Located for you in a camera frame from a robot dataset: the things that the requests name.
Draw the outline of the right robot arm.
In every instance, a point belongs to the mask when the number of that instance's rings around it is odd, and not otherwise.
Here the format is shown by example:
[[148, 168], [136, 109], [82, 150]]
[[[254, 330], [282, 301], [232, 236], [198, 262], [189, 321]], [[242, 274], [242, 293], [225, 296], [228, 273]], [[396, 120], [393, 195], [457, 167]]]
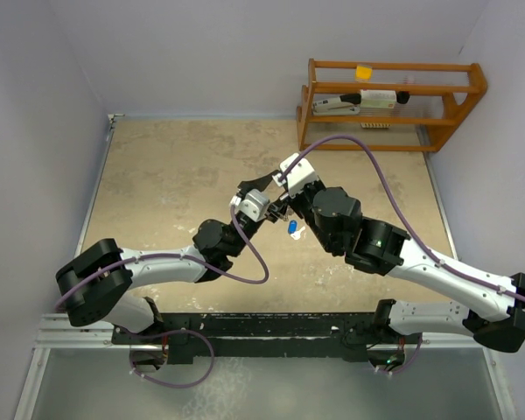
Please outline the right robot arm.
[[525, 274], [500, 276], [420, 247], [407, 231], [363, 216], [361, 203], [320, 180], [284, 184], [289, 207], [324, 251], [358, 271], [419, 284], [444, 303], [383, 299], [371, 323], [381, 342], [415, 333], [454, 333], [503, 353], [525, 341]]

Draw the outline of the bunch of metal keys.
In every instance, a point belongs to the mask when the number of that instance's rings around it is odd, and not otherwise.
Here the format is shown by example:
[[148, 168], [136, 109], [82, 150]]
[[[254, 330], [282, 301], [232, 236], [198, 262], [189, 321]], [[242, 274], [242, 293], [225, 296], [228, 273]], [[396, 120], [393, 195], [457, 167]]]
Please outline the bunch of metal keys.
[[291, 214], [292, 210], [290, 209], [289, 202], [286, 199], [277, 199], [269, 205], [266, 219], [272, 223], [288, 221]]

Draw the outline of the blue key tag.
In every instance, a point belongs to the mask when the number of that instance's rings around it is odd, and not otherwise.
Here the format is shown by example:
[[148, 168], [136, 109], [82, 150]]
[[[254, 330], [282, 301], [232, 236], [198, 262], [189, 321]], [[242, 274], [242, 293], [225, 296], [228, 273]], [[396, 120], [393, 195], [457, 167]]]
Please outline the blue key tag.
[[298, 228], [298, 223], [295, 220], [290, 220], [287, 228], [287, 233], [293, 235]]

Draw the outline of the silver key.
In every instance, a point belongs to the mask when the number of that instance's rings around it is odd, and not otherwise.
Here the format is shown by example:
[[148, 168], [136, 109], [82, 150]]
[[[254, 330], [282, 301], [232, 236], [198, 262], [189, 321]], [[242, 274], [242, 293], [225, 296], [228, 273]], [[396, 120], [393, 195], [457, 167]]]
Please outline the silver key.
[[302, 236], [302, 233], [305, 231], [305, 227], [301, 227], [299, 230], [296, 230], [295, 232], [292, 232], [290, 234], [290, 237], [294, 240], [294, 241], [298, 241], [301, 236]]

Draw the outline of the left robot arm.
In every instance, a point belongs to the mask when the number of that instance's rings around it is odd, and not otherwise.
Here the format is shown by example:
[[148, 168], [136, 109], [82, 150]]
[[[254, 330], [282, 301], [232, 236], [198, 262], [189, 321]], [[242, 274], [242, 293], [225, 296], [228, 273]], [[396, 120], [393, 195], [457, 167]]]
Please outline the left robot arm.
[[55, 307], [64, 311], [71, 326], [106, 321], [131, 331], [143, 343], [162, 334], [162, 318], [151, 297], [135, 297], [131, 290], [146, 285], [183, 282], [200, 284], [219, 277], [252, 284], [252, 279], [231, 273], [233, 260], [249, 249], [262, 265], [264, 284], [270, 271], [252, 243], [269, 219], [271, 201], [265, 190], [280, 171], [238, 186], [231, 199], [231, 221], [203, 221], [192, 244], [173, 250], [122, 248], [113, 238], [101, 239], [76, 256], [56, 274], [60, 298]]

